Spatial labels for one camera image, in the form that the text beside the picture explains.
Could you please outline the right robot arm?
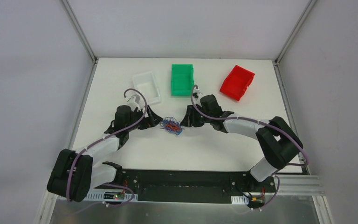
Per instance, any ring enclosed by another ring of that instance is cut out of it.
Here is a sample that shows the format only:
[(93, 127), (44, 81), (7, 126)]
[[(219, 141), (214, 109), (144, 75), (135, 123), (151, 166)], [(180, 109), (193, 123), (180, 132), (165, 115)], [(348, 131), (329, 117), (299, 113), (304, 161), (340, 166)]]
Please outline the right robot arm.
[(202, 127), (210, 124), (214, 130), (250, 137), (258, 141), (263, 158), (250, 169), (246, 186), (258, 191), (265, 180), (277, 171), (291, 165), (291, 160), (303, 149), (303, 144), (286, 123), (275, 116), (270, 120), (242, 117), (232, 111), (224, 111), (214, 95), (192, 95), (181, 121), (185, 127)]

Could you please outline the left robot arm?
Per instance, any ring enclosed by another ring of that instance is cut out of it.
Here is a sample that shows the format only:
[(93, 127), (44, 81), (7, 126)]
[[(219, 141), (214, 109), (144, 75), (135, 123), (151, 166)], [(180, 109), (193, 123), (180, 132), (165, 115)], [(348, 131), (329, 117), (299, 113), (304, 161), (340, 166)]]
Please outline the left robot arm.
[(149, 106), (145, 110), (119, 106), (101, 138), (78, 150), (63, 149), (58, 154), (47, 191), (81, 202), (91, 189), (105, 183), (113, 189), (120, 188), (124, 182), (122, 167), (109, 162), (108, 156), (125, 145), (132, 130), (155, 127), (162, 120)]

